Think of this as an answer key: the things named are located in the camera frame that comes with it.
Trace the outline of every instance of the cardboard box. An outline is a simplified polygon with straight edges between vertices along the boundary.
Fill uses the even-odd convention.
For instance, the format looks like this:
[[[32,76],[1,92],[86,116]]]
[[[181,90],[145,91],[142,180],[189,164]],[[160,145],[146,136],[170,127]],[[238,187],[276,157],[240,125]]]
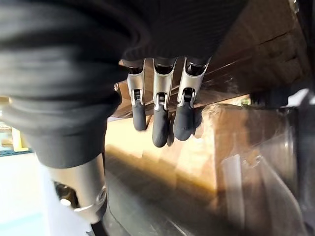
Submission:
[[[170,110],[176,109],[184,59],[177,62]],[[146,61],[145,102],[153,113],[152,60]],[[311,74],[307,45],[288,0],[249,0],[213,56],[197,105],[203,106],[255,91],[289,85]],[[120,84],[123,103],[115,117],[132,116],[126,82]]]
[[[110,122],[105,138],[106,153],[173,188],[211,201],[225,188],[221,168],[224,159],[278,138],[276,145],[258,148],[254,154],[270,158],[289,188],[296,191],[295,152],[293,140],[288,138],[293,131],[286,115],[275,110],[232,105],[208,105],[196,112],[199,118],[195,121],[198,125],[195,135],[185,142],[170,135],[168,144],[162,148],[152,142],[152,117],[147,117],[145,132],[136,131],[131,118]]]

